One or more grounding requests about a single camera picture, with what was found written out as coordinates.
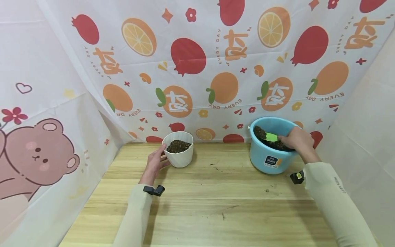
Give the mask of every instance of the red pomegranate illustration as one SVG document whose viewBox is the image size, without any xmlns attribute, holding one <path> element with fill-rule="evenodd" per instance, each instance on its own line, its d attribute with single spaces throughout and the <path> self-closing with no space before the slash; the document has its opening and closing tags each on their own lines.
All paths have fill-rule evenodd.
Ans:
<svg viewBox="0 0 395 247">
<path fill-rule="evenodd" d="M 219 0 L 218 6 L 222 23 L 233 26 L 243 15 L 245 0 Z"/>
<path fill-rule="evenodd" d="M 327 32 L 320 26 L 306 29 L 296 43 L 292 64 L 312 64 L 324 55 L 329 43 Z"/>
<path fill-rule="evenodd" d="M 244 142 L 244 138 L 241 135 L 238 134 L 229 134 L 224 136 L 222 139 L 223 142 Z"/>
<path fill-rule="evenodd" d="M 387 0 L 361 0 L 359 10 L 366 14 L 383 5 Z"/>
<path fill-rule="evenodd" d="M 311 135 L 311 137 L 312 137 L 313 140 L 314 140 L 313 148 L 316 149 L 316 147 L 317 147 L 317 146 L 319 145 L 319 143 L 321 142 L 323 136 L 322 136 L 321 132 L 319 132 L 319 131 L 313 131 L 313 132 L 310 133 L 310 135 Z"/>
<path fill-rule="evenodd" d="M 169 124 L 170 129 L 173 132 L 177 132 L 177 131 L 184 131 L 185 130 L 185 126 L 182 123 L 173 123 L 173 124 Z"/>
<path fill-rule="evenodd" d="M 146 142 L 162 142 L 163 139 L 157 136 L 147 136 L 147 138 L 145 138 Z"/>
<path fill-rule="evenodd" d="M 206 67 L 206 54 L 195 41 L 179 38 L 170 48 L 171 58 L 175 64 L 174 70 L 184 74 L 198 74 Z"/>
<path fill-rule="evenodd" d="M 87 15 L 72 17 L 71 22 L 85 42 L 95 45 L 99 42 L 99 30 L 95 22 Z"/>
</svg>

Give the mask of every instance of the bear face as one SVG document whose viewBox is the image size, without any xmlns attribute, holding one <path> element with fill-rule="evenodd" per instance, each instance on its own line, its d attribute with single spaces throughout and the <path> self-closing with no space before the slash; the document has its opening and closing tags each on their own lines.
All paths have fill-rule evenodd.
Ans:
<svg viewBox="0 0 395 247">
<path fill-rule="evenodd" d="M 34 127 L 11 131 L 5 151 L 13 168 L 37 185 L 52 185 L 79 165 L 74 146 L 56 119 L 45 119 Z"/>
</svg>

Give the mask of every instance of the wooden table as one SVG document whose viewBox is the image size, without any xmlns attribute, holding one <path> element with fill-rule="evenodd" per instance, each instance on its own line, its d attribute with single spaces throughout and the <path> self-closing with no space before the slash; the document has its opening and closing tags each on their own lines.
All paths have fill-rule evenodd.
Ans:
<svg viewBox="0 0 395 247">
<path fill-rule="evenodd" d="M 60 247 L 110 247 L 147 155 L 158 144 L 127 144 L 115 158 Z M 303 185 L 251 164 L 249 144 L 196 143 L 192 163 L 161 171 L 144 246 L 332 247 L 334 237 Z"/>
</svg>

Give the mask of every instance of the green leaf illustration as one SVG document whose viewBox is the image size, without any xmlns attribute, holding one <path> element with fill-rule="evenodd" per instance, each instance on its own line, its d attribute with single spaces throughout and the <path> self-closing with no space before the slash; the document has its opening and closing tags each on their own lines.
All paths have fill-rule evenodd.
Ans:
<svg viewBox="0 0 395 247">
<path fill-rule="evenodd" d="M 113 104 L 110 100 L 106 100 L 106 101 L 107 101 L 108 105 L 111 107 L 111 110 L 112 110 L 113 112 L 115 112 L 115 106 L 114 106 L 114 104 Z"/>
<path fill-rule="evenodd" d="M 311 82 L 313 83 L 313 85 L 311 85 L 310 89 L 307 92 L 307 95 L 311 95 L 314 90 L 316 89 L 317 85 L 318 85 L 318 80 L 317 79 L 312 79 Z"/>
<path fill-rule="evenodd" d="M 262 83 L 262 87 L 261 87 L 262 98 L 266 97 L 268 91 L 269 91 L 269 82 L 265 81 L 264 83 Z"/>
<path fill-rule="evenodd" d="M 160 103 L 158 104 L 159 107 L 162 107 L 166 104 L 166 95 L 160 88 L 155 89 L 156 96 L 158 97 Z"/>
<path fill-rule="evenodd" d="M 212 104 L 215 101 L 215 92 L 212 89 L 206 89 L 207 92 L 210 92 L 209 94 L 209 103 Z"/>
</svg>

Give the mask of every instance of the hand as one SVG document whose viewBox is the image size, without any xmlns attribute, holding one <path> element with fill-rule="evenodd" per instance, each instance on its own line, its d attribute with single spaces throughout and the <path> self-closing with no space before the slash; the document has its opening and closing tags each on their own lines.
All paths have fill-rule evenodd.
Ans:
<svg viewBox="0 0 395 247">
<path fill-rule="evenodd" d="M 288 148 L 295 149 L 305 164 L 321 161 L 313 148 L 313 137 L 301 128 L 295 126 L 287 136 L 278 136 L 278 139 Z"/>
<path fill-rule="evenodd" d="M 296 126 L 288 133 L 287 136 L 278 136 L 278 139 L 288 148 L 295 150 L 311 148 L 314 145 L 314 139 L 311 135 Z"/>
<path fill-rule="evenodd" d="M 163 144 L 162 146 L 160 146 L 159 149 L 148 155 L 147 166 L 145 167 L 145 171 L 139 183 L 153 186 L 159 171 L 162 168 L 170 165 L 170 162 L 167 160 L 167 157 L 163 153 L 165 149 L 166 144 Z"/>
</svg>

